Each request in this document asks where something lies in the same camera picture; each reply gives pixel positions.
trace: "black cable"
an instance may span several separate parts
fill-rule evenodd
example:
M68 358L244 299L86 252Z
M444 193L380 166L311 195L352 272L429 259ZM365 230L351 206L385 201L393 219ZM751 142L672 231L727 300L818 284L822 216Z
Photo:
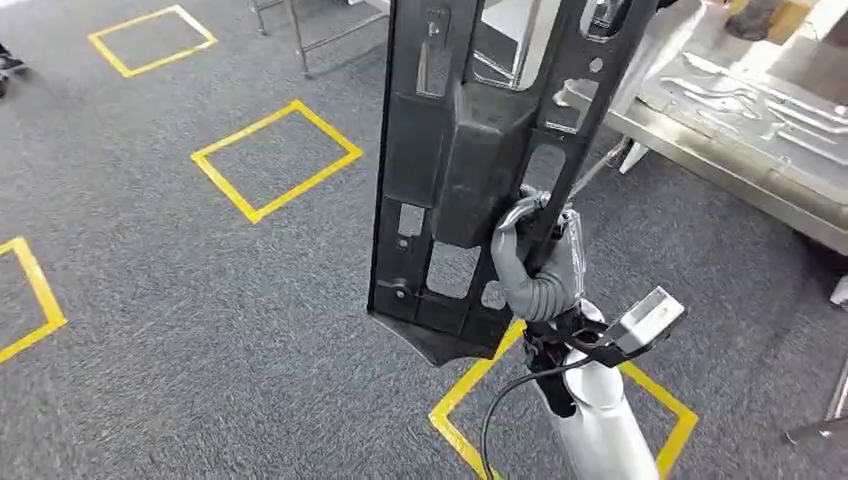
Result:
M548 370L542 370L541 372L534 372L528 375L524 375L523 377L519 377L507 384L504 388L495 395L495 398L492 399L492 403L489 404L489 411L486 412L486 418L483 419L483 430L480 433L480 450L483 453L483 471L486 472L486 479L492 480L494 478L494 474L492 474L492 467L489 466L489 455L487 453L486 448L486 438L489 435L489 421L492 419L492 414L495 413L495 408L497 408L498 404L501 403L501 400L506 396L507 393L513 391L515 388L531 381L536 380L537 378L547 377L549 375L557 375L559 373L563 373L566 370L571 370L572 368L580 368L584 365L591 363L593 360L589 357L578 360L573 363L569 363L568 365L560 365L555 368L551 368Z

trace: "gray carpet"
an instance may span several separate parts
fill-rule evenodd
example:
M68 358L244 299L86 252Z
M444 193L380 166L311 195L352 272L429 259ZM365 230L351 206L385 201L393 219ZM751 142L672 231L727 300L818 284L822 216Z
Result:
M302 3L308 39L371 13ZM0 41L33 67L0 102L0 241L27 239L68 320L0 365L0 477L471 477L427 414L472 362L430 368L365 314L385 24L310 54L319 75L305 80L282 9L262 38L242 3L181 5L219 42L130 79L86 35L167 3L31 0L0 15ZM143 63L195 40L159 26L104 42ZM189 155L295 98L364 155L251 225ZM338 153L268 133L210 158L255 206ZM700 416L677 476L848 476L844 440L780 443L819 419L848 353L848 316L803 241L660 158L604 170L577 203L596 303L614 316L660 284L690 310L637 362ZM0 259L6 341L40 313ZM474 443L520 360L512 349L451 415ZM658 448L673 417L628 389ZM563 475L529 389L492 435L500 471Z

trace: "stainless steel table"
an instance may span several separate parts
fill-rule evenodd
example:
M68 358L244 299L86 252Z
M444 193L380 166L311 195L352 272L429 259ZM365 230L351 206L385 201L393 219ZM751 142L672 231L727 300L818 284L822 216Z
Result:
M638 142L631 157L657 151L848 255L848 52L816 39L826 31L784 45L729 37L720 5L684 13L675 21L686 31L672 36L685 41L623 85L637 100L617 99L607 125ZM668 28L654 34L649 43L667 43ZM592 93L571 82L559 101L582 109Z

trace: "black plastic panel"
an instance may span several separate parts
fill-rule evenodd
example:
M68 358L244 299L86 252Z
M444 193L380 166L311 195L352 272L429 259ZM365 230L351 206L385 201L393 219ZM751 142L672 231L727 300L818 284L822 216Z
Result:
M431 363L494 355L512 319L509 308L481 302L486 284L496 280L489 253L494 223L516 200L533 150L561 150L565 165L531 233L528 266L541 265L556 216L656 8L656 0L631 3L617 33L602 38L580 29L593 10L563 1L536 81L518 92L466 78L473 77L468 62L483 0L392 2L368 311ZM441 96L418 88L425 44L451 53ZM597 72L589 66L595 58L603 62ZM598 83L577 131L557 123L562 109L553 102L569 78ZM425 210L417 236L398 233L404 203ZM426 287L434 241L481 247L465 298Z

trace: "yellow floor marking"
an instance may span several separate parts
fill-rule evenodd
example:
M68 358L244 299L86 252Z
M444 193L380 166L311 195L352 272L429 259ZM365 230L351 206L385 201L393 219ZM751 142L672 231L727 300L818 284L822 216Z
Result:
M179 15L180 18L185 20L186 23L188 23L195 30L197 30L198 33L200 33L206 41L201 43L200 45L187 48L187 49L182 50L180 52L177 52L177 53L175 53L171 56L150 62L147 65L142 65L142 66L136 67L136 68L129 68L126 65L124 65L124 62L122 62L121 59L119 59L114 53L112 53L112 51L109 50L108 47L106 47L106 44L104 44L103 40L101 40L101 38L100 38L103 35L115 32L115 31L120 30L122 28L126 28L126 27L129 27L129 26L132 26L132 25L136 25L138 23L144 22L146 20L150 20L152 18L156 18L156 17L161 16L161 15L165 15L166 13L176 13L177 15ZM115 25L115 26L112 26L112 27L109 27L109 28L104 28L103 30L100 30L99 32L94 32L94 33L89 34L88 40L91 42L92 45L94 45L94 48L96 48L97 51L100 52L100 54L103 55L103 57L113 67L115 67L115 70L119 71L121 73L121 75L123 75L124 77L127 77L127 78L138 75L139 73L146 72L148 70L153 70L156 67L161 67L162 65L164 65L166 63L173 62L174 60L179 60L183 57L187 57L187 56L191 55L192 53L194 53L198 50L203 50L204 48L218 42L218 40L212 35L212 32L210 32L209 30L204 28L203 25L201 25L197 20L195 20L194 17L189 15L188 12L186 12L183 9L183 7L181 7L179 5L172 5L168 8L163 8L162 10L159 10L157 12L149 13L147 15L142 15L140 17L126 21L124 23L121 23L121 24L118 24L118 25Z
M283 193L276 199L272 200L270 203L261 208L254 208L250 202L248 202L239 192L233 187L233 185L221 175L218 170L212 166L209 162L207 156L212 152L226 147L232 143L235 143L242 138L255 133L257 130L267 127L268 125L276 122L277 120L283 118L292 112L299 112L301 115L306 117L310 122L312 122L316 127L318 127L322 132L327 134L330 138L332 138L336 143L341 145L347 153L331 163L330 165L322 168L315 175L307 178L303 182L301 182L296 187L291 190ZM218 188L233 202L233 204L250 220L252 223L257 223L259 220L262 220L262 217L268 215L274 210L282 207L286 203L290 202L298 195L306 192L310 188L315 185L321 183L324 179L332 175L333 173L341 170L345 166L352 163L354 160L362 156L362 150L351 143L348 139L346 139L341 133L338 132L335 128L332 127L329 123L322 120L318 115L315 114L312 110L309 109L306 105L303 104L300 100L294 100L287 106L278 110L277 112L268 115L267 117L259 120L258 122L239 130L238 132L225 137L217 142L208 145L206 147L201 148L200 150L191 154L191 159L209 176L209 179L218 186Z
M435 407L433 407L433 410L429 415L430 423L436 427L436 430L445 437L448 443L450 443L450 445L457 451L459 456L462 457L481 478L486 478L486 475L483 471L483 460L480 457L480 453L474 445L472 445L471 442L469 442L462 433L457 430L453 423L451 423L448 415L460 402L460 400L468 395L468 392L474 388L474 385L483 378L483 375L492 368L495 362L500 360L503 354L509 350L509 348L519 338L521 338L524 327L525 324L523 320L516 320L513 322L506 331L503 340L501 340L501 344L498 346L494 358L491 360L478 360L470 369L468 369L467 372L465 372L459 381L456 382L450 390L448 390L448 393L439 401L439 403L436 404ZM660 476L661 478L666 478L671 471L671 468L674 466L674 462L677 460L677 457L680 455L680 452L683 450L683 446L689 439L689 435L695 428L695 424L698 423L698 416L692 410L687 408L686 405L671 396L671 394L663 387L651 380L651 378L644 372L636 368L636 366L632 363L628 362L621 365L621 372L632 378L639 386L647 390L648 393L653 395L660 403L665 405L669 410L677 415L677 424L672 429L671 434L660 449L660 453L656 458L657 469L660 472Z
M44 278L44 273L41 271L41 267L38 266L38 262L32 255L32 251L29 249L26 240L23 237L15 237L0 245L0 255L10 250L18 257L18 262L20 262L24 274L26 274L27 280L29 280L29 284L35 293L35 297L44 311L47 323L24 335L11 345L3 347L0 350L0 364L12 358L21 350L32 346L35 342L50 335L54 330L65 324L65 317L59 309L59 304L56 303L56 298L53 296L53 292L50 291L50 285L47 284L47 279Z

